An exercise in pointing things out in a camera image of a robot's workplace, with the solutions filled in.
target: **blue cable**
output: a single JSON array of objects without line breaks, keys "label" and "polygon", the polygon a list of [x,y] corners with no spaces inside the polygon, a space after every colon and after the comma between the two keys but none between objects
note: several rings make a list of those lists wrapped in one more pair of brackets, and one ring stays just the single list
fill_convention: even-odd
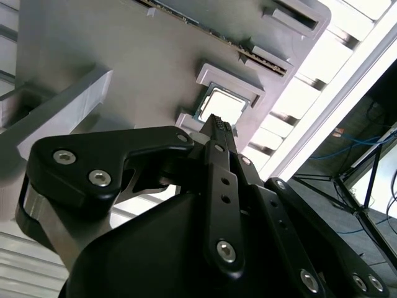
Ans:
[{"label": "blue cable", "polygon": [[392,140],[394,137],[396,137],[396,132],[393,132],[392,134],[390,134],[390,136],[387,137],[386,140],[380,141],[380,142],[375,142],[375,143],[374,142],[369,142],[369,140],[365,140],[365,141],[357,140],[356,138],[354,138],[351,135],[348,135],[346,133],[342,134],[342,137],[344,137],[344,138],[346,138],[346,139],[348,139],[350,141],[353,141],[355,143],[362,144],[362,145],[382,145],[382,144],[385,144],[387,142],[390,142],[390,140]]},{"label": "blue cable", "polygon": [[[387,218],[381,220],[380,222],[377,222],[375,225],[381,224],[382,222],[386,222],[386,221],[387,221]],[[356,231],[350,231],[350,232],[336,232],[336,233],[341,234],[341,235],[348,235],[348,234],[358,233],[358,232],[361,232],[361,231],[364,231],[364,229],[361,228],[360,230],[356,230]]]},{"label": "blue cable", "polygon": [[[375,140],[375,139],[379,139],[379,137],[369,138],[368,140],[366,140],[366,141],[364,141],[364,142],[370,142],[370,141],[373,141],[373,140]],[[344,153],[344,152],[347,151],[347,150],[350,150],[351,147],[356,147],[356,146],[360,146],[360,145],[364,145],[364,144],[356,143],[356,144],[354,144],[354,145],[352,145],[352,146],[346,147],[346,148],[344,148],[344,149],[342,149],[342,150],[339,150],[339,151],[337,151],[337,152],[335,152],[335,153],[332,153],[332,154],[330,154],[330,155],[324,155],[324,156],[319,156],[319,157],[310,157],[309,159],[311,159],[311,160],[326,160],[327,158],[334,157],[334,156],[336,156],[336,155],[339,155],[339,154],[341,154],[341,153]]]}]

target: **black metal frame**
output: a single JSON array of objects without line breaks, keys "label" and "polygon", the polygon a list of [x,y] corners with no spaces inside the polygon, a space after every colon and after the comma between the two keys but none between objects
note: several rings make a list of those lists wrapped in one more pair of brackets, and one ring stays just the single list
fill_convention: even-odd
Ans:
[{"label": "black metal frame", "polygon": [[[390,268],[397,275],[397,254],[389,245],[389,243],[385,240],[385,238],[380,233],[379,229],[375,225],[375,223],[368,216],[369,211],[369,203],[371,198],[371,193],[373,189],[373,184],[375,182],[375,178],[377,175],[377,169],[381,157],[382,145],[376,147],[372,154],[368,155],[366,159],[361,161],[354,170],[350,170],[348,172],[338,174],[337,176],[326,176],[326,175],[310,175],[310,174],[296,174],[293,179],[311,189],[312,191],[318,193],[320,196],[325,197],[327,200],[331,201],[338,208],[346,211],[352,215],[354,215],[357,220],[360,222],[364,231],[368,234],[371,240],[374,242],[376,247],[379,249],[380,253],[385,258],[386,262],[389,264]],[[353,171],[357,171],[362,165],[364,165],[371,157],[374,157],[372,172],[370,176],[370,180],[368,183],[367,192],[365,195],[364,204],[360,205],[357,200],[353,197],[350,191],[344,185],[344,181],[353,173]],[[344,202],[339,201],[335,197],[326,194],[320,189],[314,187],[313,185],[307,183],[304,180],[315,180],[315,181],[327,181],[334,183],[335,187],[338,187],[341,191],[341,194],[338,193],[339,196],[342,196],[341,199]]]},{"label": "black metal frame", "polygon": [[[205,144],[157,127],[32,147],[19,209],[37,201],[40,212],[19,212],[17,222],[70,270],[60,297],[389,297],[380,276],[287,183],[261,181],[229,124],[212,115],[201,133]],[[60,165],[57,150],[76,162]],[[112,182],[93,185],[93,169]],[[99,231],[116,200],[170,184],[178,195]],[[229,245],[223,255],[221,242]]]}]

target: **black metal bracket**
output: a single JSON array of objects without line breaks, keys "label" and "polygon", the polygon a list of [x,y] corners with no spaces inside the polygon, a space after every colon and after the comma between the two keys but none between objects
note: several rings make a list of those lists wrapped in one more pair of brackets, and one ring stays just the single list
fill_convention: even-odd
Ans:
[{"label": "black metal bracket", "polygon": [[[81,248],[74,249],[62,295],[128,297],[134,282],[136,297],[388,297],[381,279],[288,184],[270,180],[264,187],[252,162],[237,153],[229,124],[212,115],[200,133],[209,141],[194,143],[180,129],[161,127],[45,138],[33,146],[26,183],[46,210],[62,213],[56,226],[71,248]],[[57,161],[60,150],[75,160]],[[98,169],[109,175],[106,184],[92,181]],[[115,202],[170,184],[178,195],[102,232]],[[24,191],[19,209],[26,222]],[[20,224],[23,231],[69,254],[60,249],[66,238],[55,223],[35,218],[30,228]],[[321,260],[322,251],[330,257]],[[366,277],[360,291],[354,276],[365,274],[381,290]]]}]

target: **metal rod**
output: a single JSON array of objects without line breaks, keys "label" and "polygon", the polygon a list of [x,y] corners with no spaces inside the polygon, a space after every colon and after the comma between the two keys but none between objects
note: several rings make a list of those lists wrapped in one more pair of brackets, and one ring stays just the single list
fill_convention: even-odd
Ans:
[{"label": "metal rod", "polygon": [[294,176],[308,176],[308,177],[324,177],[324,178],[331,178],[330,175],[314,175],[314,174],[295,174]]},{"label": "metal rod", "polygon": [[[386,140],[395,130],[397,127],[397,122],[393,124],[392,127],[385,133],[382,138],[380,138],[377,142],[382,142]],[[357,167],[366,157],[373,152],[378,145],[373,145],[371,148],[369,148],[354,164],[352,164],[352,168]]]},{"label": "metal rod", "polygon": [[380,161],[380,155],[382,152],[382,145],[379,145],[378,148],[376,149],[376,151],[377,152],[375,154],[375,159],[373,161],[370,182],[368,183],[367,194],[365,195],[364,208],[368,208],[368,206],[370,204],[373,184],[375,182],[375,177],[377,175],[378,165],[379,165],[379,161]]},{"label": "metal rod", "polygon": [[298,178],[298,177],[292,177],[292,179],[294,179],[296,182],[306,186],[308,189],[311,189],[314,192],[317,192],[320,196],[325,197],[326,199],[330,200],[331,202],[333,202],[334,204],[338,205],[339,207],[342,207],[342,209],[348,213],[353,213],[354,210],[352,210],[349,206],[347,206],[344,203],[339,202],[337,199],[335,199],[334,197],[330,196],[329,194],[326,194],[323,191],[320,191],[319,189],[315,188],[313,185],[305,182],[304,180]]},{"label": "metal rod", "polygon": [[339,175],[339,177],[342,179],[342,181],[346,181],[350,176],[352,176],[358,169],[360,169],[362,166],[365,165],[365,163],[370,160],[373,156],[375,155],[375,151],[372,151],[369,153],[355,168],[350,167],[346,171],[344,171],[342,174]]},{"label": "metal rod", "polygon": [[382,234],[379,232],[375,223],[369,218],[368,214],[366,212],[362,212],[361,206],[352,196],[349,190],[345,187],[343,182],[340,179],[335,179],[335,182],[337,183],[339,189],[342,191],[346,204],[356,211],[361,210],[361,212],[356,212],[354,215],[359,220],[365,232],[374,242],[386,262],[389,264],[390,268],[397,275],[397,255],[394,249],[392,249],[392,247],[385,240],[385,238],[383,238]]},{"label": "metal rod", "polygon": [[331,182],[332,178],[329,177],[328,179],[321,179],[320,177],[318,178],[311,178],[311,177],[299,177],[299,176],[295,176],[298,179],[303,179],[303,180],[313,180],[313,181],[324,181],[324,182]]}]

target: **silver screw head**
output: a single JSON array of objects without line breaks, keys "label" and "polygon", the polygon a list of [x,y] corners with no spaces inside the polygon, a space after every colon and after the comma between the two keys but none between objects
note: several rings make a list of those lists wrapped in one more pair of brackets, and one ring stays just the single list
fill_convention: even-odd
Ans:
[{"label": "silver screw head", "polygon": [[317,293],[319,291],[317,280],[307,270],[300,271],[300,279],[310,292]]},{"label": "silver screw head", "polygon": [[187,137],[185,137],[184,135],[178,135],[178,139],[182,142],[187,142]]},{"label": "silver screw head", "polygon": [[110,175],[100,169],[95,169],[94,171],[89,173],[88,179],[91,181],[93,185],[100,187],[106,187],[112,181]]},{"label": "silver screw head", "polygon": [[353,274],[353,280],[355,282],[356,285],[358,285],[358,287],[363,291],[366,292],[367,291],[367,285],[364,283],[364,281],[360,278],[360,276]]},{"label": "silver screw head", "polygon": [[278,186],[280,186],[281,189],[285,190],[285,185],[284,185],[283,182],[281,182],[280,180],[277,180],[276,183],[277,183]]},{"label": "silver screw head", "polygon": [[230,243],[226,241],[219,241],[216,245],[216,250],[223,261],[233,263],[236,261],[236,252]]},{"label": "silver screw head", "polygon": [[215,148],[218,150],[218,151],[221,151],[221,152],[224,152],[224,150],[225,149],[223,149],[221,146],[219,146],[219,145],[215,145]]},{"label": "silver screw head", "polygon": [[241,160],[242,160],[246,165],[248,165],[248,166],[251,165],[251,160],[249,160],[249,159],[246,158],[245,156],[243,156],[243,157],[241,158]]},{"label": "silver screw head", "polygon": [[57,163],[61,165],[71,165],[76,161],[76,156],[70,151],[58,150],[53,154],[53,158]]},{"label": "silver screw head", "polygon": [[368,278],[370,279],[371,284],[376,287],[376,289],[379,292],[383,292],[383,286],[382,284],[379,282],[379,280],[377,280],[374,276],[372,276],[371,274],[368,275]]}]

